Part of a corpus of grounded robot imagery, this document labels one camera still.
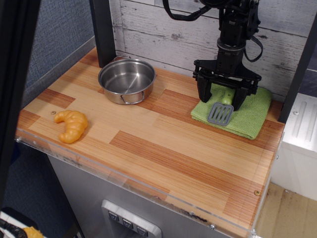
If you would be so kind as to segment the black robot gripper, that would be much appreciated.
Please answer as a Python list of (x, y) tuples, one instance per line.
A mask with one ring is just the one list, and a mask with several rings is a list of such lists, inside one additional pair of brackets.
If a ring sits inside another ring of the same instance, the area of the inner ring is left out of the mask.
[(217, 59), (194, 61), (193, 77), (197, 81), (199, 98), (206, 103), (211, 98), (211, 85), (218, 84), (236, 89), (234, 111), (238, 111), (247, 96), (256, 94), (261, 76), (244, 67), (245, 46), (219, 46)]

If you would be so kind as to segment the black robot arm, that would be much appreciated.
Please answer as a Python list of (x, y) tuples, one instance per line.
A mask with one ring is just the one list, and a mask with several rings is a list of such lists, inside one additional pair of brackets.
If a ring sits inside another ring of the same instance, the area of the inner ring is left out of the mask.
[(194, 61), (193, 77), (197, 82), (199, 98), (206, 103), (212, 96), (211, 86), (221, 85), (234, 90), (232, 106), (240, 109), (247, 96), (256, 94), (261, 76), (247, 69), (243, 58), (247, 58), (246, 42), (261, 42), (254, 37), (260, 20), (257, 0), (205, 0), (208, 7), (219, 9), (220, 37), (215, 60)]

